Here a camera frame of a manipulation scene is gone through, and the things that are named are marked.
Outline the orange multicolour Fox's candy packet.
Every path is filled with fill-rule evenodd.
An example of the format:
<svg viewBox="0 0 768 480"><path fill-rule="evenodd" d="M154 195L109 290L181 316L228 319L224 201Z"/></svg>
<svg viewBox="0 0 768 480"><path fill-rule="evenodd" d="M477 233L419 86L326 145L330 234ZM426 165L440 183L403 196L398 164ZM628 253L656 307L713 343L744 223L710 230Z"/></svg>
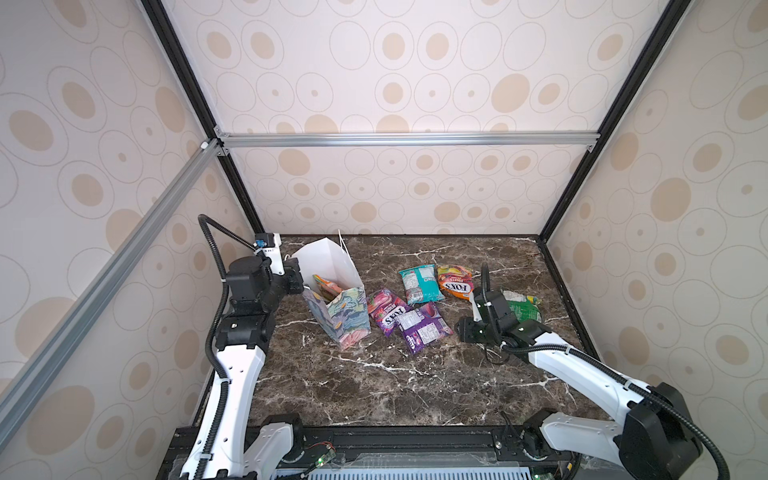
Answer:
<svg viewBox="0 0 768 480"><path fill-rule="evenodd" d="M335 300L343 293L343 289L331 280L327 280L317 274L313 275L313 280L325 303Z"/></svg>

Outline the purple snack packet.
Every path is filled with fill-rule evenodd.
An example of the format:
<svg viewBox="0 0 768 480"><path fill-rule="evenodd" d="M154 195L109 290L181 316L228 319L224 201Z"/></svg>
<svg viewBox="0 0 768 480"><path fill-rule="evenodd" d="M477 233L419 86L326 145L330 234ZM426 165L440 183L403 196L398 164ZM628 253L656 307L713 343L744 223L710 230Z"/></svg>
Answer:
<svg viewBox="0 0 768 480"><path fill-rule="evenodd" d="M428 345L439 342L453 334L453 330L440 314L435 302L428 302L420 307L396 317L406 345L415 355Z"/></svg>

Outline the colourful painted paper bag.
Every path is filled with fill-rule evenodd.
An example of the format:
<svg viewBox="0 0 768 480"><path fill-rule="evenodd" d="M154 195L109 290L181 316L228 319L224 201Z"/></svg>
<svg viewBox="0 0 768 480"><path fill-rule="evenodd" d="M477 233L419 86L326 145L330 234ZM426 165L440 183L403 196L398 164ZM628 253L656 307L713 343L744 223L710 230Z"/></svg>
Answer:
<svg viewBox="0 0 768 480"><path fill-rule="evenodd" d="M342 237L311 242L292 257L298 261L302 297L315 320L340 349L370 334L365 286Z"/></svg>

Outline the pink Fox's candy packet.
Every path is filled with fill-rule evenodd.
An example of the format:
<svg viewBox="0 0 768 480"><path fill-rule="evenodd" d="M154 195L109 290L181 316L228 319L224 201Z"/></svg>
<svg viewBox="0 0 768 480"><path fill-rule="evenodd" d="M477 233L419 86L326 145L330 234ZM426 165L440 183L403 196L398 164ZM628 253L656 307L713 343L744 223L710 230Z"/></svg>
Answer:
<svg viewBox="0 0 768 480"><path fill-rule="evenodd" d="M367 297L369 317L386 337L398 326L397 318L412 310L404 300L388 288L382 288Z"/></svg>

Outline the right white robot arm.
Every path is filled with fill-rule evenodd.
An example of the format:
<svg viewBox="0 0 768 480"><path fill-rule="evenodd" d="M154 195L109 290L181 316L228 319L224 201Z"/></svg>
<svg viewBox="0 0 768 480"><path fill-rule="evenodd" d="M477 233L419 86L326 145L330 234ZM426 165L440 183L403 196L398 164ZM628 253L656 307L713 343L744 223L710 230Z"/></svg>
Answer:
<svg viewBox="0 0 768 480"><path fill-rule="evenodd" d="M570 345L536 320L519 320L501 291L475 289L472 315L460 320L462 341L494 346L548 372L589 398L608 420L543 408L522 428L524 453L541 461L570 451L622 466L635 479L678 479L701 456L682 395L626 377Z"/></svg>

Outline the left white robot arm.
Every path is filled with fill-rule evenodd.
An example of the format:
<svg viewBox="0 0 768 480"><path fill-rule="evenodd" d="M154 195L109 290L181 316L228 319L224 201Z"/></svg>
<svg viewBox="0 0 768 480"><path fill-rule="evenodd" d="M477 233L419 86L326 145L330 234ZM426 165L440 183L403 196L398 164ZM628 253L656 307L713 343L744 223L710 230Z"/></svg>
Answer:
<svg viewBox="0 0 768 480"><path fill-rule="evenodd" d="M269 479L280 462L303 455L296 414L271 417L246 442L259 374L266 362L280 301L303 291L297 260L284 261L277 247L230 265L224 285L232 310L214 330L208 355L215 381L192 449L174 479Z"/></svg>

